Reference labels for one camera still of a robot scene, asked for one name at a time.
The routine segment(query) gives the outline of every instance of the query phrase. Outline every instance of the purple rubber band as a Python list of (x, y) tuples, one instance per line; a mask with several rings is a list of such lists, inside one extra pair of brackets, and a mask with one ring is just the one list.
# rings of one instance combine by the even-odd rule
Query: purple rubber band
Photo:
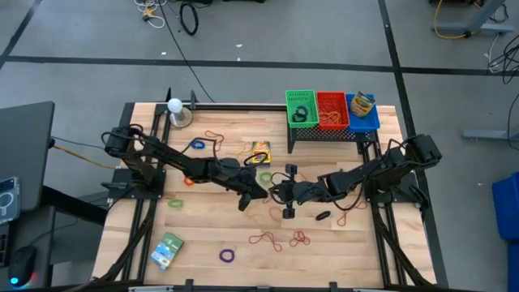
[[(224, 258), (224, 254), (225, 254), (226, 252), (229, 252), (229, 253), (230, 253), (230, 259), (226, 259), (226, 258)], [(231, 250), (231, 249), (225, 249), (225, 250), (220, 251), (220, 260), (221, 260), (222, 262), (225, 262), (225, 263), (232, 263), (233, 260), (234, 260), (234, 251)]]

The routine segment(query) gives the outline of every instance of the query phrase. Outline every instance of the red basket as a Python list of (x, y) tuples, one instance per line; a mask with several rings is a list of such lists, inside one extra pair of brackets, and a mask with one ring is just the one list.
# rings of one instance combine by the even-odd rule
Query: red basket
[(317, 109), (321, 130), (345, 130), (350, 125), (344, 92), (318, 92)]

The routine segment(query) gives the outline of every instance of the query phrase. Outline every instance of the small box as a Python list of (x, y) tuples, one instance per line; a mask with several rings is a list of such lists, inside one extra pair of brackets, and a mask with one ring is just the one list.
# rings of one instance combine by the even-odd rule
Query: small box
[[(268, 141), (254, 141), (252, 142), (252, 155), (256, 153), (266, 152), (267, 159), (261, 164), (261, 167), (269, 167), (271, 162), (270, 157), (270, 142)], [(251, 164), (259, 164), (264, 159), (263, 155), (253, 157)]]
[(161, 270), (166, 270), (183, 244), (184, 242), (174, 235), (165, 233), (152, 253), (152, 260)]

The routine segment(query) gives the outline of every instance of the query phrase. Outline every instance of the wooden table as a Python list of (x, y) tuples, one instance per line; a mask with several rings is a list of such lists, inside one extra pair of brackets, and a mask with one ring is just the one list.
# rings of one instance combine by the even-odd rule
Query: wooden table
[[(149, 133), (155, 106), (154, 103), (136, 103), (131, 123), (142, 125)], [(393, 106), (379, 106), (378, 111), (382, 124), (380, 146), (385, 150), (389, 139), (402, 139), (401, 130)], [(285, 164), (296, 164), (297, 180), (315, 181), (320, 174), (349, 170), (362, 164), (356, 143), (297, 142), (294, 152), (288, 154), (285, 112), (196, 110), (193, 114), (189, 127), (172, 128), (170, 147), (182, 149), (194, 137), (204, 136), (206, 130), (211, 130), (225, 133), (225, 141), (217, 153), (222, 158), (236, 157), (245, 142), (268, 140), (272, 145), (273, 162), (265, 171), (284, 172)], [(186, 155), (210, 157), (211, 153), (208, 149), (189, 149)], [(180, 171), (169, 166), (166, 169), (165, 194), (157, 206), (149, 254), (165, 232), (174, 234), (185, 244), (165, 272), (148, 260), (145, 284), (184, 285), (186, 279), (194, 279), (197, 286), (327, 287), (330, 281), (336, 281), (339, 287), (383, 287), (370, 207), (349, 212), (345, 226), (337, 224), (342, 216), (340, 210), (332, 204), (321, 203), (297, 206), (294, 219), (279, 222), (272, 219), (268, 211), (283, 206), (255, 200), (246, 213), (241, 213), (239, 197), (233, 192), (226, 192), (213, 183), (188, 187)], [(357, 194), (350, 193), (339, 204), (352, 203)], [(168, 207), (167, 201), (172, 198), (184, 201), (182, 210)], [(134, 200), (120, 200), (109, 212), (93, 276), (106, 273), (126, 246), (134, 209)], [(403, 251), (427, 280), (435, 282), (419, 210), (412, 204), (393, 204), (393, 209)], [(331, 211), (332, 216), (316, 221), (315, 216), (323, 211)], [(291, 247), (289, 240), (295, 230), (304, 231), (311, 244)], [(267, 241), (248, 242), (251, 235), (264, 231), (274, 234), (283, 246), (282, 252), (275, 252)], [(218, 257), (225, 248), (236, 250), (236, 259), (230, 264)], [(136, 250), (131, 278), (135, 278), (139, 262), (140, 247)], [(386, 251), (392, 282), (397, 283), (392, 252), (388, 247)]]

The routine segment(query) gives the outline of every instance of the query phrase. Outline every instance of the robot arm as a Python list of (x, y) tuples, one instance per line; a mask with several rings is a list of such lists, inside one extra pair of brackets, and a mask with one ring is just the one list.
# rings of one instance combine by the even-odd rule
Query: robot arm
[(297, 166), (288, 165), (290, 179), (271, 187), (276, 202), (286, 204), (285, 219), (294, 218), (292, 203), (301, 205), (307, 201), (333, 202), (344, 199), (355, 187), (367, 181), (374, 182), (378, 190), (387, 191), (398, 186), (401, 178), (411, 170), (424, 170), (438, 163), (441, 153), (429, 135), (417, 135), (390, 148), (383, 156), (350, 171), (337, 171), (318, 177), (317, 182), (295, 182)]
[[(234, 158), (191, 158), (161, 143), (159, 139), (145, 135), (136, 127), (115, 127), (107, 135), (109, 139), (105, 144), (105, 151), (112, 157), (122, 159), (133, 170), (135, 181), (142, 187), (151, 186), (153, 180), (157, 179), (156, 168), (142, 159), (151, 157), (181, 170), (194, 183), (212, 182), (227, 190), (236, 191), (242, 196), (238, 205), (240, 211), (251, 200), (263, 199), (268, 195), (256, 182), (253, 165), (240, 166)], [(136, 150), (134, 141), (139, 141), (143, 148)]]

